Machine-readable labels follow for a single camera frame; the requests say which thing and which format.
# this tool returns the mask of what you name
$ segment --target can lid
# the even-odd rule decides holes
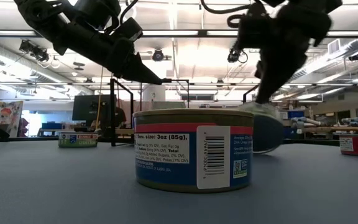
[[[231,115],[231,116],[245,116],[253,118],[252,113],[236,110],[218,110],[218,109],[164,109],[164,110],[150,110],[134,113],[134,117],[139,116],[154,116],[154,115],[175,115],[175,114],[210,114],[210,115]]]

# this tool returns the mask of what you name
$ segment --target colorful poster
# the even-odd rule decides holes
[[[11,138],[17,136],[22,109],[23,101],[10,103],[0,101],[0,128],[9,133]]]

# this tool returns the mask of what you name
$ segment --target gray table surface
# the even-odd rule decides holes
[[[134,165],[129,146],[0,143],[0,223],[358,223],[358,157],[338,147],[255,156],[252,185],[218,194],[149,189]]]

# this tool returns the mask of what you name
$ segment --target computer monitor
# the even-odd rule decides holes
[[[73,121],[87,121],[90,123],[96,121],[98,116],[98,105],[99,95],[75,96]],[[104,123],[110,122],[110,108],[110,95],[101,95],[99,120]]]

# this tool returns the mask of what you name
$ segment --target small tuna can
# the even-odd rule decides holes
[[[250,184],[251,113],[152,110],[136,113],[134,124],[140,184],[189,193],[224,192]]]
[[[96,147],[98,134],[82,132],[62,132],[59,134],[59,147]]]

